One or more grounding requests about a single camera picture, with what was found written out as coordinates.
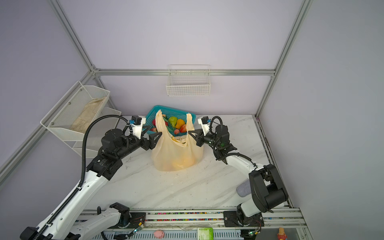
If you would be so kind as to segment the beige plastic bag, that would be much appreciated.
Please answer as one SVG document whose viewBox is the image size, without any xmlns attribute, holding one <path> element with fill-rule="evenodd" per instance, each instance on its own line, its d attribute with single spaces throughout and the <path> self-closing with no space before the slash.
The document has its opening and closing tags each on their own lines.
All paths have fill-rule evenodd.
<svg viewBox="0 0 384 240">
<path fill-rule="evenodd" d="M 187 169 L 198 164 L 203 159 L 203 147 L 198 147 L 190 135 L 184 135 L 180 140 L 168 131 L 163 119 L 163 113 L 156 113 L 156 124 L 162 135 L 152 150 L 152 160 L 158 171 L 174 172 Z"/>
</svg>

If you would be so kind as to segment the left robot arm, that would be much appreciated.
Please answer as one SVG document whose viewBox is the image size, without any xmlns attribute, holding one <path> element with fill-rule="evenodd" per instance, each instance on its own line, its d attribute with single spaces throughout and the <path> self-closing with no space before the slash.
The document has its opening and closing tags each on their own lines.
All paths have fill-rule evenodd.
<svg viewBox="0 0 384 240">
<path fill-rule="evenodd" d="M 89 133 L 98 122 L 117 118 L 126 122 L 123 130 L 111 129 L 102 138 L 102 147 L 89 165 L 86 148 Z M 120 203 L 110 205 L 103 213 L 82 225 L 74 223 L 95 194 L 116 174 L 123 165 L 123 158 L 142 148 L 152 150 L 162 133 L 144 134 L 149 126 L 144 119 L 133 116 L 131 120 L 118 115 L 106 115 L 94 120 L 87 128 L 82 143 L 82 172 L 77 186 L 60 205 L 37 227 L 27 227 L 20 235 L 22 240 L 89 240 L 110 227 L 126 228 L 134 223 L 129 207 Z"/>
</svg>

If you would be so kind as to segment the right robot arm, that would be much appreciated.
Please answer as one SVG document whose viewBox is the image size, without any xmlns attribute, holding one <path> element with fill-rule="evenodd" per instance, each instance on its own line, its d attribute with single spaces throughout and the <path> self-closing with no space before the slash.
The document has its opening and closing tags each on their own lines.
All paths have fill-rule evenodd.
<svg viewBox="0 0 384 240">
<path fill-rule="evenodd" d="M 239 220 L 260 213 L 271 213 L 274 208 L 282 206 L 289 199 L 278 169 L 272 164 L 254 163 L 250 157 L 237 152 L 237 148 L 230 142 L 228 127 L 219 116 L 212 119 L 205 116 L 198 119 L 198 123 L 201 129 L 188 131 L 196 145 L 202 147 L 207 144 L 213 150 L 217 161 L 234 167 L 249 179 L 251 198 L 237 206 Z"/>
</svg>

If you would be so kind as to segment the orange mango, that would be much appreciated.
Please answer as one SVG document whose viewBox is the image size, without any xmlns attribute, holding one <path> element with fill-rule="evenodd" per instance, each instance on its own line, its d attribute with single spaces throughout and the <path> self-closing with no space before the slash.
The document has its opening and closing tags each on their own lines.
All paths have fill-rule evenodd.
<svg viewBox="0 0 384 240">
<path fill-rule="evenodd" d="M 175 125 L 175 128 L 176 129 L 180 129 L 183 125 L 185 125 L 186 122 L 183 120 L 183 119 L 177 119 L 177 122 L 176 122 L 176 125 Z"/>
</svg>

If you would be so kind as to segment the teal plastic basket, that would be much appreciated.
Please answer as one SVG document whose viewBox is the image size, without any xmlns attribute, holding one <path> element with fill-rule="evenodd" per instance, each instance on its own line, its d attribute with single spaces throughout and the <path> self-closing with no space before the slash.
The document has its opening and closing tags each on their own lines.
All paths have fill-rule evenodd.
<svg viewBox="0 0 384 240">
<path fill-rule="evenodd" d="M 188 132 L 186 132 L 186 133 L 179 133 L 178 135 L 175 135 L 174 134 L 174 130 L 176 128 L 173 128 L 169 124 L 168 119 L 169 119 L 169 117 L 176 117 L 178 119 L 183 119 L 187 123 L 187 115 L 190 114 L 192 116 L 192 124 L 194 124 L 195 120 L 196 120 L 196 115 L 192 114 L 192 113 L 188 113 L 186 111 L 170 108 L 170 107 L 165 107 L 165 106 L 160 106 L 160 105 L 154 106 L 150 110 L 150 112 L 147 114 L 147 116 L 146 116 L 146 123 L 144 124 L 144 126 L 148 127 L 148 131 L 146 132 L 146 134 L 148 136 L 150 134 L 157 133 L 158 130 L 159 130 L 158 127 L 156 126 L 156 115 L 157 115 L 158 111 L 162 112 L 162 118 L 163 118 L 163 120 L 165 122 L 167 131 L 169 132 L 169 134 L 165 134 L 165 138 L 166 137 L 171 137 L 171 140 L 174 141 L 175 143 L 179 143 L 182 146 L 186 145 L 187 133 Z"/>
</svg>

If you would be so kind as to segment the green pear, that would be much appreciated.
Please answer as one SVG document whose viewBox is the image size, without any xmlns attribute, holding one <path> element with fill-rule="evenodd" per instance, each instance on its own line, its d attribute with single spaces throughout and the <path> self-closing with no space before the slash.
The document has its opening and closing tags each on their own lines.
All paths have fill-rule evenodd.
<svg viewBox="0 0 384 240">
<path fill-rule="evenodd" d="M 170 124 L 173 128 L 176 127 L 177 121 L 178 121 L 178 118 L 176 118 L 176 117 L 169 117 L 169 119 L 168 119 L 169 124 Z"/>
</svg>

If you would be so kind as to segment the white mesh lower shelf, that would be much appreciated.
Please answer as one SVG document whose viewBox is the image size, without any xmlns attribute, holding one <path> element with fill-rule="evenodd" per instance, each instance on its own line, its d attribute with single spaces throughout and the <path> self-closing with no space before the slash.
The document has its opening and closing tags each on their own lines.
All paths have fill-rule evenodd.
<svg viewBox="0 0 384 240">
<path fill-rule="evenodd" d="M 99 149 L 102 147 L 101 139 L 105 133 L 111 129 L 114 129 L 119 123 L 119 119 L 116 118 L 107 118 L 98 122 L 90 131 L 87 148 L 86 148 L 86 157 L 88 159 L 93 159 L 97 156 Z M 80 141 L 66 141 L 65 143 L 75 151 L 80 157 L 82 156 L 82 145 L 83 140 Z"/>
</svg>

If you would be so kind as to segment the grey sponge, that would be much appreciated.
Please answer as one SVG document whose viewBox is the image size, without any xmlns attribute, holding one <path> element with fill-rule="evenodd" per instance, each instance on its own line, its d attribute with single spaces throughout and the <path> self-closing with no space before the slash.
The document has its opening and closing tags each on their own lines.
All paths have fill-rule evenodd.
<svg viewBox="0 0 384 240">
<path fill-rule="evenodd" d="M 244 198 L 248 195 L 251 194 L 251 185 L 250 185 L 250 181 L 249 180 L 246 180 L 244 181 L 243 183 L 241 183 L 239 186 L 237 186 L 236 188 L 236 192 L 237 194 L 241 197 L 241 198 Z"/>
</svg>

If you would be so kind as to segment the beige cloth in shelf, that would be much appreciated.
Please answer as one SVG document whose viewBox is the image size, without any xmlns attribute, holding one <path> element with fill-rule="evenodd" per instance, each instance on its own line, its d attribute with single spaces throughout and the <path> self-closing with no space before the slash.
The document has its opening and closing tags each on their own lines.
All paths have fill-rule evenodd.
<svg viewBox="0 0 384 240">
<path fill-rule="evenodd" d="M 89 125 L 93 122 L 94 117 L 96 116 L 102 103 L 104 103 L 105 99 L 106 97 L 93 99 L 87 103 L 81 114 L 71 125 L 70 130 L 84 134 Z"/>
</svg>

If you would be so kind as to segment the white mesh upper shelf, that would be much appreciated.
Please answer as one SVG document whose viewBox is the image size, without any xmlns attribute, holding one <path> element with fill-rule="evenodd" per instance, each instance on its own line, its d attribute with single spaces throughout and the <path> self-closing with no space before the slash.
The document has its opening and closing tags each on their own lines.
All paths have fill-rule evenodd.
<svg viewBox="0 0 384 240">
<path fill-rule="evenodd" d="M 96 110 L 90 114 L 92 122 L 101 114 L 110 98 L 110 91 L 92 85 L 76 82 L 61 101 L 40 121 L 41 125 L 61 141 L 82 141 L 84 133 L 74 130 L 75 121 L 81 116 L 86 105 L 97 101 Z"/>
</svg>

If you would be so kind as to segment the pink pig toy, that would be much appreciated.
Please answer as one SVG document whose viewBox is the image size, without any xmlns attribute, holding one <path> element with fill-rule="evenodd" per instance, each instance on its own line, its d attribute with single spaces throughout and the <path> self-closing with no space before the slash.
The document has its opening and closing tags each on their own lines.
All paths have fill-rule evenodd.
<svg viewBox="0 0 384 240">
<path fill-rule="evenodd" d="M 165 237 L 165 232 L 161 230 L 157 230 L 154 232 L 154 237 L 156 239 L 163 239 Z"/>
</svg>

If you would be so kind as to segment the green box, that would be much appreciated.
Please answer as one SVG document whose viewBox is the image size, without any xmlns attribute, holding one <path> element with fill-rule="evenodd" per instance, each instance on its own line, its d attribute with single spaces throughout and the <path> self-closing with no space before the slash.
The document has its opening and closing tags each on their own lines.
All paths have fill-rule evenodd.
<svg viewBox="0 0 384 240">
<path fill-rule="evenodd" d="M 198 228 L 197 229 L 198 240 L 213 240 L 214 230 L 213 228 Z"/>
</svg>

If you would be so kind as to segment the red figurine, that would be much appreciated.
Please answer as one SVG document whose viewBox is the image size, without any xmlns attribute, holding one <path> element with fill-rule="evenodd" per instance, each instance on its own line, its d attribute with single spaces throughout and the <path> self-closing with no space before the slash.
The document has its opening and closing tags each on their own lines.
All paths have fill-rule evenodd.
<svg viewBox="0 0 384 240">
<path fill-rule="evenodd" d="M 278 240 L 287 240 L 287 235 L 285 233 L 284 228 L 279 228 L 279 232 L 278 232 L 277 236 L 278 236 Z"/>
</svg>

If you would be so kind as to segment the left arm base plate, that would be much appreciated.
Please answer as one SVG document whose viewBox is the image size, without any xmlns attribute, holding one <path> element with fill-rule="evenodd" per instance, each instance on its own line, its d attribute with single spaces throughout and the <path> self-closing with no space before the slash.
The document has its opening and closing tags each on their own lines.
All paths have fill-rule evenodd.
<svg viewBox="0 0 384 240">
<path fill-rule="evenodd" d="M 121 216 L 121 221 L 118 224 L 120 229 L 135 229 L 140 223 L 144 224 L 146 220 L 145 212 L 129 212 Z"/>
</svg>

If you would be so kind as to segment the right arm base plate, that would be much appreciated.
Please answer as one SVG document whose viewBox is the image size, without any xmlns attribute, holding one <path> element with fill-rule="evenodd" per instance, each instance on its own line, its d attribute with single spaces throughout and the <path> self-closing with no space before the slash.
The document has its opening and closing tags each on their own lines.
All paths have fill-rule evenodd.
<svg viewBox="0 0 384 240">
<path fill-rule="evenodd" d="M 246 217 L 239 211 L 224 211 L 225 227 L 263 227 L 264 218 L 261 213 Z"/>
</svg>

